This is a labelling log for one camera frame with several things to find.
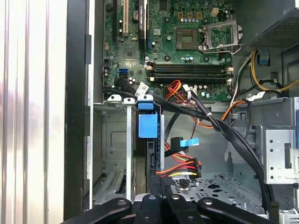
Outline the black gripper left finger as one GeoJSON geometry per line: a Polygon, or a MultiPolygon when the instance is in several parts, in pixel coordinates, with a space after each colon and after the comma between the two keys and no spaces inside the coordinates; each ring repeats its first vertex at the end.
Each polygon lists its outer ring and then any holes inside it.
{"type": "Polygon", "coordinates": [[[150,178],[150,192],[139,194],[134,202],[114,198],[72,217],[64,224],[159,224],[161,223],[162,187],[158,176],[150,178]]]}

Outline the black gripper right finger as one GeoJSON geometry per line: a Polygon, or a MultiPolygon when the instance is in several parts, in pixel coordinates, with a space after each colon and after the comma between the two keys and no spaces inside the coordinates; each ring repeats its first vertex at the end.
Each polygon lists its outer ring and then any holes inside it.
{"type": "Polygon", "coordinates": [[[221,177],[162,177],[161,190],[170,224],[272,224],[262,199],[241,184],[221,177]]]}

